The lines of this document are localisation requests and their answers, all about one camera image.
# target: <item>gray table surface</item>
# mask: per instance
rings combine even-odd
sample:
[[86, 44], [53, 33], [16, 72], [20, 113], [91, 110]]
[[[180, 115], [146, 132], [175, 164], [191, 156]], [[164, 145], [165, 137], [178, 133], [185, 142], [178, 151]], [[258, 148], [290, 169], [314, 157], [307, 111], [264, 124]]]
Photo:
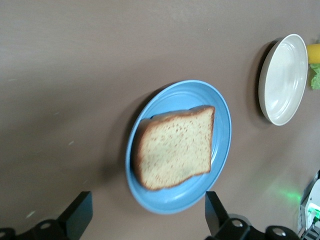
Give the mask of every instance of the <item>gray table surface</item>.
[[204, 239], [204, 198], [157, 215], [124, 172], [138, 106], [156, 89], [198, 79], [232, 118], [225, 167], [212, 187], [230, 213], [261, 231], [297, 229], [299, 200], [320, 169], [320, 91], [307, 85], [277, 127], [259, 108], [272, 41], [319, 38], [318, 0], [0, 1], [0, 226], [26, 231], [92, 191], [83, 240]]

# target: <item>plate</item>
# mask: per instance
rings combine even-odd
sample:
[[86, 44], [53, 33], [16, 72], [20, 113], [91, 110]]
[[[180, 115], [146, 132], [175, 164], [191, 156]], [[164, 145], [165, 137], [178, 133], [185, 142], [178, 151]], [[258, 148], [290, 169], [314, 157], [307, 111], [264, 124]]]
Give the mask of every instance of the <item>plate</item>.
[[295, 115], [302, 100], [308, 74], [304, 40], [290, 34], [268, 53], [260, 74], [258, 95], [265, 117], [282, 126]]
[[[131, 149], [140, 121], [157, 114], [188, 110], [201, 105], [215, 106], [211, 171], [194, 176], [172, 188], [150, 191], [141, 186], [131, 168]], [[185, 80], [168, 86], [144, 107], [128, 139], [125, 171], [132, 195], [145, 209], [157, 214], [174, 214], [191, 207], [205, 195], [219, 177], [229, 153], [230, 143], [230, 112], [218, 90], [200, 80]]]

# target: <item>slice of bread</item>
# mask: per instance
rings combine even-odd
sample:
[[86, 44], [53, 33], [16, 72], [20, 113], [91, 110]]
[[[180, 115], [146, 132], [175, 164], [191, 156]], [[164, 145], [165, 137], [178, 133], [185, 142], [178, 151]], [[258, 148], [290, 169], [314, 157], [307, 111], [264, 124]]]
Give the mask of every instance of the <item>slice of bread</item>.
[[141, 185], [160, 190], [209, 173], [214, 117], [215, 107], [204, 105], [143, 119], [131, 155]]

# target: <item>bread crust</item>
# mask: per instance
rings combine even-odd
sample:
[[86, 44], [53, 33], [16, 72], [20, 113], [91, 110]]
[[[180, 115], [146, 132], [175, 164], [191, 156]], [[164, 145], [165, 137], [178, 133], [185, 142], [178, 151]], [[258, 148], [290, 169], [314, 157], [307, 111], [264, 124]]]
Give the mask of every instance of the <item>bread crust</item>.
[[144, 142], [144, 138], [147, 135], [146, 133], [148, 131], [151, 131], [151, 129], [154, 126], [157, 126], [157, 125], [163, 123], [164, 121], [171, 122], [171, 121], [175, 121], [176, 119], [180, 119], [181, 117], [183, 117], [183, 118], [193, 117], [195, 115], [201, 114], [203, 111], [206, 111], [208, 108], [212, 109], [212, 115], [211, 115], [212, 125], [211, 125], [211, 131], [210, 131], [210, 140], [211, 140], [210, 141], [210, 156], [211, 156], [212, 138], [213, 138], [213, 131], [214, 131], [214, 119], [215, 119], [215, 111], [216, 111], [214, 106], [203, 105], [203, 106], [191, 108], [189, 110], [171, 111], [168, 113], [156, 115], [152, 118], [145, 118], [145, 119], [141, 120], [141, 122], [139, 123], [138, 128], [136, 130], [134, 139], [133, 139], [133, 144], [132, 144], [132, 149], [131, 149], [131, 159], [132, 159], [131, 166], [132, 166], [133, 172], [134, 172], [138, 182], [144, 188], [151, 190], [151, 191], [173, 188], [175, 186], [178, 186], [178, 185], [184, 183], [185, 181], [189, 180], [193, 176], [200, 176], [202, 174], [206, 174], [211, 171], [211, 159], [210, 159], [210, 164], [209, 164], [209, 168], [207, 171], [203, 171], [203, 172], [191, 175], [191, 176], [181, 180], [180, 182], [177, 182], [176, 184], [172, 184], [170, 186], [151, 188], [144, 182], [143, 177], [142, 177], [142, 169], [141, 169], [141, 164], [143, 161], [142, 156], [141, 156], [142, 147], [143, 147], [142, 143]]

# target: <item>white oval dish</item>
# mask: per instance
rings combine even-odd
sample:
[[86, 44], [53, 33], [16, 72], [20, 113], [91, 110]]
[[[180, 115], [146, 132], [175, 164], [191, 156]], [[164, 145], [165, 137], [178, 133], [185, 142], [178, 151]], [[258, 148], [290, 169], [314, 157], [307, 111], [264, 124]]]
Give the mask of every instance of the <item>white oval dish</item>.
[[295, 115], [307, 74], [307, 48], [299, 35], [290, 34], [273, 46], [263, 63], [258, 86], [260, 107], [271, 123], [282, 126]]

